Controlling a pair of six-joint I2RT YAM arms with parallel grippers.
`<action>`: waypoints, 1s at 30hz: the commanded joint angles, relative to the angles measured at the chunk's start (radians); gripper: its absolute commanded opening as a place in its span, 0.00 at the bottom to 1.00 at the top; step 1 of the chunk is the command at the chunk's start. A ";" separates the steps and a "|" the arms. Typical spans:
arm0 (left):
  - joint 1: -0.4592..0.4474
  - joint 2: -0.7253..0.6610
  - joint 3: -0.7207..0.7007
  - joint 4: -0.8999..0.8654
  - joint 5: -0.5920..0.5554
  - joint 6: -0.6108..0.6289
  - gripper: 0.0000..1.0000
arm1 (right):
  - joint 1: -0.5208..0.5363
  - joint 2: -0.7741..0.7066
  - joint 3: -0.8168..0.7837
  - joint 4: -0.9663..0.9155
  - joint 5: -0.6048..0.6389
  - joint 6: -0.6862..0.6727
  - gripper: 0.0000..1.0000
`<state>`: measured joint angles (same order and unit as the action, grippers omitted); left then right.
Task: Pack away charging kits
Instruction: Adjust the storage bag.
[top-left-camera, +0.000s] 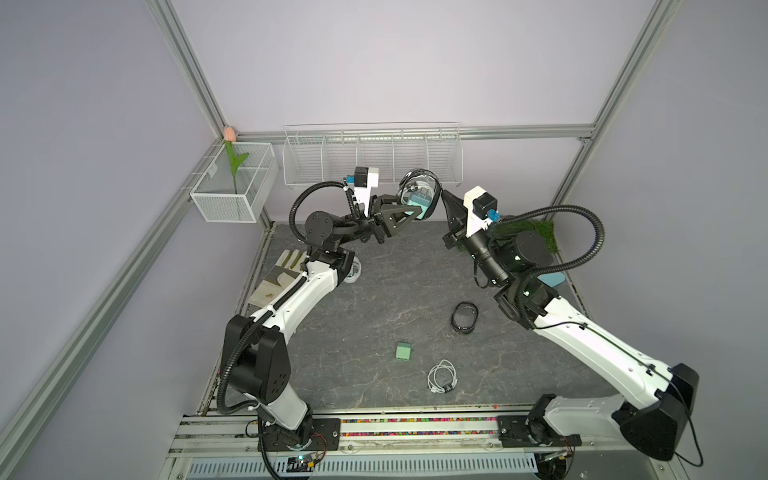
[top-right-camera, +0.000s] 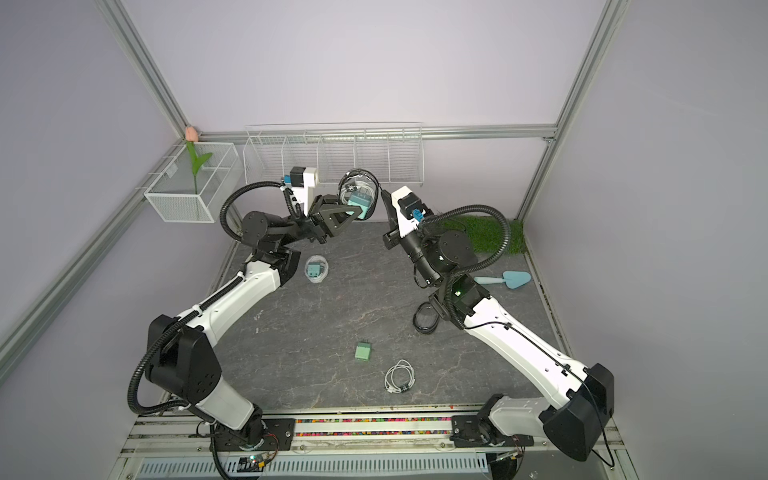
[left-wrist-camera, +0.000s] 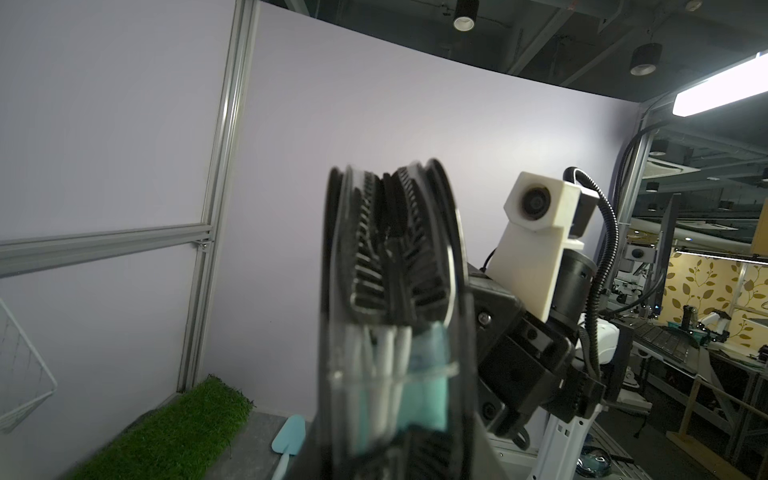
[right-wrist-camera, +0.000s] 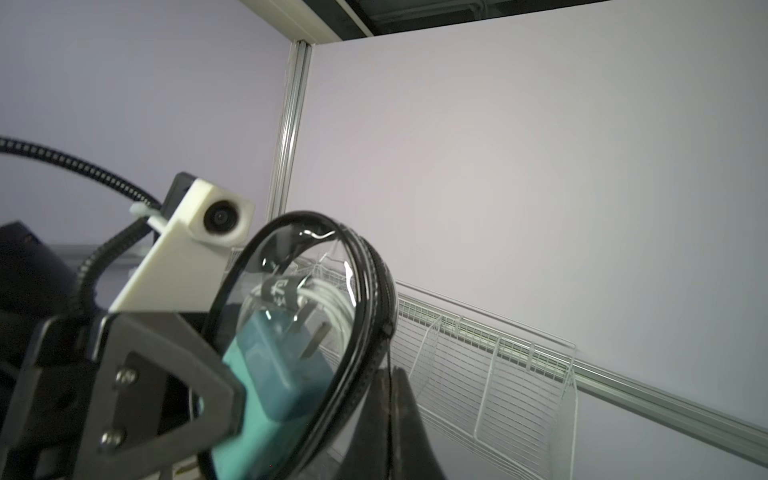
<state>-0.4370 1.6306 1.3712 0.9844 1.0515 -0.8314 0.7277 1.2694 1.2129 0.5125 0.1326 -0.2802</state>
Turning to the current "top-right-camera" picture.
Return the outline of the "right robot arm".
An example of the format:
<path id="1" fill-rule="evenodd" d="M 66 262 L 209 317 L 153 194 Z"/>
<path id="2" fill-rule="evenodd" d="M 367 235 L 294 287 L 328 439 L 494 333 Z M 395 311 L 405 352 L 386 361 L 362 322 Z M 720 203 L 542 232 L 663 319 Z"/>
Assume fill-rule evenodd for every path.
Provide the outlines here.
<path id="1" fill-rule="evenodd" d="M 594 454 L 614 411 L 614 376 L 603 365 L 591 367 L 565 355 L 509 314 L 478 284 L 474 272 L 498 261 L 508 250 L 512 231 L 497 209 L 468 205 L 433 214 L 413 194 L 387 202 L 391 231 L 387 248 L 403 247 L 415 272 L 434 287 L 430 305 L 438 316 L 481 340 L 521 372 L 546 401 L 538 413 L 518 413 L 503 394 L 493 395 L 466 427 L 457 427 L 453 440 L 463 446 L 500 446 L 522 436 L 546 437 L 576 461 Z M 482 213 L 501 228 L 498 249 L 484 260 L 474 254 L 462 231 L 429 235 L 427 229 L 466 213 Z"/>

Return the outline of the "teal charger cube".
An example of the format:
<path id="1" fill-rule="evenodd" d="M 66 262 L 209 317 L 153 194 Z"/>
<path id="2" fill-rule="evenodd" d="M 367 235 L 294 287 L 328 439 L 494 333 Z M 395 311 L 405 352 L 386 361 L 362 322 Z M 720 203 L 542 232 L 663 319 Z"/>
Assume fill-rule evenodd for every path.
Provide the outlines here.
<path id="1" fill-rule="evenodd" d="M 357 206 L 361 209 L 357 217 L 358 220 L 366 220 L 368 218 L 372 204 L 373 197 L 364 192 L 353 192 L 348 199 L 348 205 Z"/>
<path id="2" fill-rule="evenodd" d="M 322 267 L 319 264 L 310 264 L 307 267 L 307 274 L 311 279 L 319 278 L 322 274 Z"/>

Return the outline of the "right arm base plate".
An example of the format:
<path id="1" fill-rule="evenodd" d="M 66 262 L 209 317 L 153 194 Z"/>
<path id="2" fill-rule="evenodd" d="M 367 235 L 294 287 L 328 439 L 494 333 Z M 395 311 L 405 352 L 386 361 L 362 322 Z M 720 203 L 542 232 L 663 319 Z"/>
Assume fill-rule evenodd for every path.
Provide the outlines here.
<path id="1" fill-rule="evenodd" d="M 479 447 L 531 447 L 534 438 L 529 435 L 505 435 L 489 419 L 479 415 L 451 417 L 450 441 L 457 448 Z"/>

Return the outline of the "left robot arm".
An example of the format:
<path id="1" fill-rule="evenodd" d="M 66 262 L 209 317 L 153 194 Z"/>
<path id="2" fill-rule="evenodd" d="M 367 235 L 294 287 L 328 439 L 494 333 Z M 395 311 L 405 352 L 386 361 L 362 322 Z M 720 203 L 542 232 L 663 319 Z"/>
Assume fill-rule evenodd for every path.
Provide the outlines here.
<path id="1" fill-rule="evenodd" d="M 230 207 L 242 195 L 262 188 L 283 194 L 289 214 L 261 211 L 245 215 L 241 229 L 228 223 Z M 208 298 L 176 317 L 160 315 L 148 330 L 144 356 L 127 389 L 127 405 L 138 415 L 185 408 L 210 424 L 218 424 L 248 443 L 263 435 L 262 413 L 224 379 L 214 351 L 224 334 L 253 306 L 277 291 L 296 273 L 300 254 L 291 243 L 308 239 L 324 243 L 362 214 L 336 195 L 319 195 L 299 213 L 299 187 L 259 181 L 235 190 L 223 203 L 219 220 L 225 233 L 251 249 L 237 274 Z"/>

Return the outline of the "clear round pouch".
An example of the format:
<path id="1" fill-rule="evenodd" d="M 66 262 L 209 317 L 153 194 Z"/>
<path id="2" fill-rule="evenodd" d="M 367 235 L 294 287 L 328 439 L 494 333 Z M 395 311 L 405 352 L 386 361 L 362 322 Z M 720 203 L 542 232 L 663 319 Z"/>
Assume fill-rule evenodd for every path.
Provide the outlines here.
<path id="1" fill-rule="evenodd" d="M 314 284 L 324 281 L 329 272 L 329 263 L 322 255 L 312 255 L 305 263 L 304 273 L 306 278 Z"/>

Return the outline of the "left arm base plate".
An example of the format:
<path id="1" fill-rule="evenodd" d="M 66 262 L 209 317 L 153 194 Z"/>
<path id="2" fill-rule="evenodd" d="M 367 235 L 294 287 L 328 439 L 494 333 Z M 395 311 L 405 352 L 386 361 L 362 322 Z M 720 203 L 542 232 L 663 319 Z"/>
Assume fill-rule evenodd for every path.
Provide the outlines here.
<path id="1" fill-rule="evenodd" d="M 248 421 L 240 430 L 216 425 L 214 445 L 222 452 L 288 451 L 294 438 L 296 419 L 263 418 Z"/>

